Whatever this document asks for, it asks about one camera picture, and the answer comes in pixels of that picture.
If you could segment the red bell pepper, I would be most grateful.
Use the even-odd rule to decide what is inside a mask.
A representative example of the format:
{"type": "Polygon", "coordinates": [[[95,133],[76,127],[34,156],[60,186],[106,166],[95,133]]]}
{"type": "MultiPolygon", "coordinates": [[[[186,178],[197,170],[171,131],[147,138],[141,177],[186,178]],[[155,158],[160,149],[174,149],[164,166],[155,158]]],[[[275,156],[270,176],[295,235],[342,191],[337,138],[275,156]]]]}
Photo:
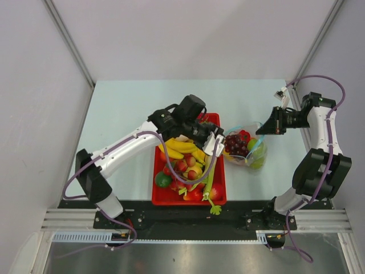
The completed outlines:
{"type": "Polygon", "coordinates": [[[250,133],[248,131],[241,130],[238,134],[241,140],[248,142],[251,139],[250,133]]]}

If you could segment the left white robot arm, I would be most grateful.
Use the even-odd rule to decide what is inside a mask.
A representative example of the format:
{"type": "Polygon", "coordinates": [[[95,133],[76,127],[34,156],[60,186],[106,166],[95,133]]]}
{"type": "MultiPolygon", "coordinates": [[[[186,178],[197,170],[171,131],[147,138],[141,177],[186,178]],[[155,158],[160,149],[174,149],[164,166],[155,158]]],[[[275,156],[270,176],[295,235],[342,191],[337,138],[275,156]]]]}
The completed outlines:
{"type": "Polygon", "coordinates": [[[224,131],[214,123],[202,124],[198,117],[205,103],[195,95],[187,95],[179,104],[156,110],[137,129],[114,144],[95,152],[82,149],[75,159],[74,178],[86,198],[104,214],[114,228],[125,224],[123,206],[113,193],[107,179],[126,162],[143,150],[165,145],[171,138],[185,136],[206,155],[217,159],[224,150],[224,131]]]}

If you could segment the green apple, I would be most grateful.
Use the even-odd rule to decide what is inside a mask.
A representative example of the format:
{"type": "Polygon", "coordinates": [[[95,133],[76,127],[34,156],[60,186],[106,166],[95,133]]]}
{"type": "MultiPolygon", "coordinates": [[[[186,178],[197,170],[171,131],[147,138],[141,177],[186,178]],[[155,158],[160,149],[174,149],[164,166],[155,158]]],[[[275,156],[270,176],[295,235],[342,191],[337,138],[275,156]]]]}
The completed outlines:
{"type": "Polygon", "coordinates": [[[265,150],[265,144],[256,138],[251,138],[247,144],[247,149],[249,152],[260,154],[265,150]]]}

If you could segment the purple grape bunch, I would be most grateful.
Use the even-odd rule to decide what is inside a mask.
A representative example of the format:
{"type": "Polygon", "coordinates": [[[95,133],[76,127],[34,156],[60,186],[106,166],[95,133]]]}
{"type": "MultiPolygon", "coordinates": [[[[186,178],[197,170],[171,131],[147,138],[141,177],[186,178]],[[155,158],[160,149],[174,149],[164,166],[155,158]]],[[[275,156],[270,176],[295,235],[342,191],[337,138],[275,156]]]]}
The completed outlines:
{"type": "Polygon", "coordinates": [[[241,140],[239,134],[228,135],[225,138],[225,152],[231,156],[248,156],[247,141],[241,140]]]}

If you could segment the green pear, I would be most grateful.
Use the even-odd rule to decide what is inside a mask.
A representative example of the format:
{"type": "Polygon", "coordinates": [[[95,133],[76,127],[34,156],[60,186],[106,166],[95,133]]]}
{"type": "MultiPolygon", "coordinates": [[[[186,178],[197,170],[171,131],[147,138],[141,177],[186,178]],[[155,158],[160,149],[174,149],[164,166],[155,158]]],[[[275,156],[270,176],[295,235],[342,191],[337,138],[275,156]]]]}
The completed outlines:
{"type": "Polygon", "coordinates": [[[265,161],[266,161],[265,156],[262,156],[259,158],[252,157],[248,160],[248,164],[249,164],[250,168],[252,168],[254,170],[258,170],[263,167],[263,165],[265,164],[265,161]]]}

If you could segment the clear zip top bag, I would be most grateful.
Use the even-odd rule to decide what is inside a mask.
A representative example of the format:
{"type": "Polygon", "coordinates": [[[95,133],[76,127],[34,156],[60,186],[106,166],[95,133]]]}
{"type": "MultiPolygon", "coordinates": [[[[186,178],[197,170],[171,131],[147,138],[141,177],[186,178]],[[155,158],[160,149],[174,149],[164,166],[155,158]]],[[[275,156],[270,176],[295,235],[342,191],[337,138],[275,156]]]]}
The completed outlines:
{"type": "Polygon", "coordinates": [[[225,132],[225,148],[223,155],[226,160],[239,166],[258,170],[263,167],[267,158],[267,145],[264,135],[256,131],[262,126],[253,122],[248,126],[237,126],[225,132]]]}

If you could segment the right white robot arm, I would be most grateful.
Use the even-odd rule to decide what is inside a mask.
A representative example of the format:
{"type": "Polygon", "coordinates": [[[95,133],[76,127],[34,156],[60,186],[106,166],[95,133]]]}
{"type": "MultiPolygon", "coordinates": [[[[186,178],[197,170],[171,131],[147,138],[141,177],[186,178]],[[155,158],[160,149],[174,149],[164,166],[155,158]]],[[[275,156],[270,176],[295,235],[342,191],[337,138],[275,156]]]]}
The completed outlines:
{"type": "Polygon", "coordinates": [[[300,110],[273,107],[258,135],[283,135],[288,128],[308,128],[311,147],[294,171],[292,186],[274,197],[262,211],[263,223],[278,228],[284,216],[315,200],[333,198],[347,176],[352,160],[344,156],[335,130],[336,102],[310,92],[300,110]]]}

